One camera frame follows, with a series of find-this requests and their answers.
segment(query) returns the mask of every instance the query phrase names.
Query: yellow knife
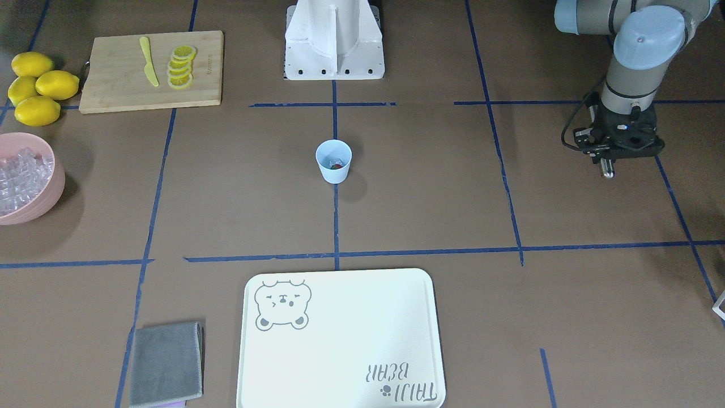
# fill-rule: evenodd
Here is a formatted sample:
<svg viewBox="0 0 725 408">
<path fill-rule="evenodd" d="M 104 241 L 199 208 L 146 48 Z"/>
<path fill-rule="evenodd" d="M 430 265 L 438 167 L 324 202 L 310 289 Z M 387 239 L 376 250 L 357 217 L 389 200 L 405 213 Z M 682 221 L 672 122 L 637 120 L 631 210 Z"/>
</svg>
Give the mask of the yellow knife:
<svg viewBox="0 0 725 408">
<path fill-rule="evenodd" d="M 159 86 L 159 80 L 156 78 L 156 71 L 154 71 L 154 63 L 151 62 L 151 47 L 149 45 L 149 37 L 141 37 L 138 42 L 141 43 L 141 50 L 144 52 L 144 58 L 146 58 L 144 73 L 149 79 L 151 85 Z"/>
</svg>

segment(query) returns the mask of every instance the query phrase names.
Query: pink bowl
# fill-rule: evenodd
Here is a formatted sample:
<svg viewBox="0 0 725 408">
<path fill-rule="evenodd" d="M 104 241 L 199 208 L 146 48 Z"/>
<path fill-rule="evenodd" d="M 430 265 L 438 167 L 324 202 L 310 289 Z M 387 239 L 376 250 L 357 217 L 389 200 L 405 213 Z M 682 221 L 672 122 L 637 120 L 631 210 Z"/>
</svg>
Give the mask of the pink bowl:
<svg viewBox="0 0 725 408">
<path fill-rule="evenodd" d="M 58 202 L 60 195 L 63 193 L 63 188 L 65 188 L 63 166 L 45 140 L 34 134 L 22 132 L 0 134 L 0 158 L 10 158 L 26 147 L 41 156 L 52 157 L 54 162 L 53 173 L 40 194 L 28 204 L 10 214 L 0 216 L 0 225 L 21 224 L 42 216 Z"/>
</svg>

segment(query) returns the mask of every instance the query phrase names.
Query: light blue cup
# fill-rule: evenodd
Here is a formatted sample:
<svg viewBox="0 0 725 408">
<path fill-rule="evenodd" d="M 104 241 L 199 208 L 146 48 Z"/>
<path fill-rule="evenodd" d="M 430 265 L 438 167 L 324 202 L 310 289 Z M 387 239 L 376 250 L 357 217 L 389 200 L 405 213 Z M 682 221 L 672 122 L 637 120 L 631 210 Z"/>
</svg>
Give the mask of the light blue cup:
<svg viewBox="0 0 725 408">
<path fill-rule="evenodd" d="M 318 147 L 315 158 L 325 181 L 331 184 L 340 184 L 347 178 L 347 172 L 352 161 L 352 150 L 342 140 L 327 140 Z M 339 164 L 342 167 L 332 168 L 334 164 Z"/>
</svg>

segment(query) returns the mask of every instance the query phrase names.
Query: cutting board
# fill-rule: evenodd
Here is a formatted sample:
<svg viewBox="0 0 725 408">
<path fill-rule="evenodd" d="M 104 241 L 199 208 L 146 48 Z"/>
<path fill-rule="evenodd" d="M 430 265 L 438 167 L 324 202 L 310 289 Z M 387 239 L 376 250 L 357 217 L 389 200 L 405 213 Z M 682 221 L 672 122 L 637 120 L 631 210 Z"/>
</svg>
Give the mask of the cutting board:
<svg viewBox="0 0 725 408">
<path fill-rule="evenodd" d="M 146 79 L 146 60 L 138 40 L 149 37 L 159 86 Z M 176 90 L 167 85 L 166 70 L 177 46 L 196 47 L 194 82 Z M 91 51 L 88 79 L 80 96 L 81 113 L 121 112 L 219 105 L 222 99 L 224 34 L 221 31 L 98 37 Z"/>
</svg>

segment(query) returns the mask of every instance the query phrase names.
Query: bear drawing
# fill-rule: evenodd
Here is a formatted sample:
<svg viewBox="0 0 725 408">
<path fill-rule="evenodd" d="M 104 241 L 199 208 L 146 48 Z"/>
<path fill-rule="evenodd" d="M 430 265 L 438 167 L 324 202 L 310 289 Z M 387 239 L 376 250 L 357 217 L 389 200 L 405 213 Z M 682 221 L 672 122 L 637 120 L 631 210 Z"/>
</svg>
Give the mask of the bear drawing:
<svg viewBox="0 0 725 408">
<path fill-rule="evenodd" d="M 257 317 L 257 328 L 267 331 L 273 325 L 292 325 L 295 329 L 307 326 L 307 302 L 312 291 L 305 282 L 295 285 L 290 281 L 275 282 L 272 285 L 263 283 L 254 293 L 254 301 L 260 315 Z"/>
</svg>

